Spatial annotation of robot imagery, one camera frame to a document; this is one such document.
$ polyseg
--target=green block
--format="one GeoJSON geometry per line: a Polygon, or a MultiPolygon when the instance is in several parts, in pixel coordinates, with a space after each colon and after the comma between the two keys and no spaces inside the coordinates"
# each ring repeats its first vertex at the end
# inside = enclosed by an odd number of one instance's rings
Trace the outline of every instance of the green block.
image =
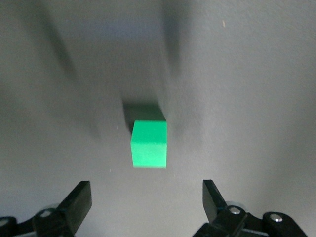
{"type": "Polygon", "coordinates": [[[167,122],[136,120],[130,141],[133,166],[167,167],[167,122]]]}

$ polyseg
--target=bolt head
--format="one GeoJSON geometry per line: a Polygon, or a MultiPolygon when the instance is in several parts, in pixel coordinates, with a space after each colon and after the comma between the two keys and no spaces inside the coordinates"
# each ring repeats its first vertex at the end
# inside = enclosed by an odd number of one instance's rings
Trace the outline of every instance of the bolt head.
{"type": "Polygon", "coordinates": [[[272,219],[272,220],[274,220],[275,222],[281,222],[281,221],[283,221],[283,219],[282,219],[282,217],[280,216],[280,215],[278,215],[278,214],[271,214],[270,215],[270,218],[272,219]]]}
{"type": "Polygon", "coordinates": [[[229,211],[232,213],[232,214],[234,214],[234,215],[239,215],[240,213],[241,213],[241,210],[239,209],[239,208],[237,208],[237,207],[231,207],[231,208],[229,208],[229,211]]]}
{"type": "Polygon", "coordinates": [[[47,216],[49,216],[51,214],[51,211],[50,210],[45,210],[43,211],[41,214],[40,214],[40,217],[41,218],[45,218],[47,216]]]}

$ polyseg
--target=metal screw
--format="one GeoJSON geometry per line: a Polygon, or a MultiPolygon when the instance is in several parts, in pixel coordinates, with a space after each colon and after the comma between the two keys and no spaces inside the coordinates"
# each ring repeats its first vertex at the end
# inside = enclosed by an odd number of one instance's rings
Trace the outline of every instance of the metal screw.
{"type": "Polygon", "coordinates": [[[234,214],[234,215],[238,215],[238,214],[241,213],[241,210],[238,209],[237,207],[234,207],[234,206],[229,208],[229,211],[231,211],[231,213],[234,214]]]}
{"type": "Polygon", "coordinates": [[[45,218],[45,217],[49,216],[50,214],[51,214],[51,211],[45,210],[40,216],[41,216],[41,218],[45,218]]]}
{"type": "Polygon", "coordinates": [[[8,222],[9,222],[8,219],[2,219],[2,220],[0,220],[0,227],[1,227],[1,226],[4,226],[4,225],[7,224],[8,222]]]}
{"type": "Polygon", "coordinates": [[[277,215],[277,214],[271,214],[271,215],[270,215],[270,218],[271,218],[272,220],[274,220],[275,222],[281,222],[281,221],[283,221],[282,217],[280,217],[280,216],[277,215]]]}

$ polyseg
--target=white surface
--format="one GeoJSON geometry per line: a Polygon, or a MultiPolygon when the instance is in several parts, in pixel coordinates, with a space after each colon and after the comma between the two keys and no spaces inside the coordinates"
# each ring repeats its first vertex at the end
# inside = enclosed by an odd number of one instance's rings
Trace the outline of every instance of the white surface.
{"type": "Polygon", "coordinates": [[[314,1],[1,1],[0,11],[0,216],[24,221],[90,180],[78,237],[190,237],[213,179],[252,214],[284,212],[316,232],[314,1]],[[166,170],[132,167],[123,100],[160,104],[166,170]]]}

